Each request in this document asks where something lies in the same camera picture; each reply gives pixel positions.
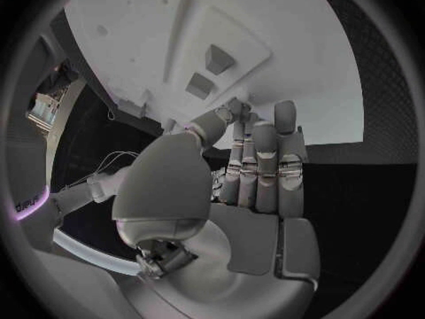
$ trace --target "purple light strip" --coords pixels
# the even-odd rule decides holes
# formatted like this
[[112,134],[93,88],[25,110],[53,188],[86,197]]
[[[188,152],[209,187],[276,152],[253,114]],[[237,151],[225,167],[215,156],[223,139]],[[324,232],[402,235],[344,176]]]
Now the purple light strip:
[[17,213],[16,220],[18,220],[18,221],[23,220],[27,216],[34,213],[37,209],[39,209],[47,201],[47,199],[49,198],[49,195],[50,195],[49,186],[46,186],[45,190],[43,191],[43,193],[41,195],[41,198],[37,202],[35,202],[34,206]]

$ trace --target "wire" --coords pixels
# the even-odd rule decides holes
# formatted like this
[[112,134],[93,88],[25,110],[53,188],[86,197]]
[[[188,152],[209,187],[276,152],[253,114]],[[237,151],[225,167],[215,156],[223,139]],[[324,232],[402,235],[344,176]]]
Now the wire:
[[[106,163],[106,161],[108,160],[108,158],[110,158],[112,155],[116,155],[116,156],[111,161],[109,161],[108,164],[106,164],[105,166],[103,166]],[[134,151],[113,151],[113,152],[110,152],[109,154],[107,154],[105,156],[105,158],[102,159],[102,162],[97,166],[97,168],[96,168],[96,170],[94,172],[92,172],[91,174],[88,174],[88,175],[86,175],[86,176],[84,176],[84,177],[82,177],[82,178],[80,178],[80,179],[72,182],[71,184],[68,184],[68,185],[64,186],[62,189],[60,189],[60,191],[63,191],[65,189],[68,189],[68,188],[70,188],[72,186],[75,186],[77,184],[80,184],[83,181],[86,181],[89,177],[92,177],[95,174],[99,174],[99,173],[103,172],[112,163],[114,163],[118,158],[120,158],[120,157],[122,157],[124,155],[129,155],[129,156],[131,156],[133,158],[136,158],[139,155],[139,153],[138,152],[134,152]]]

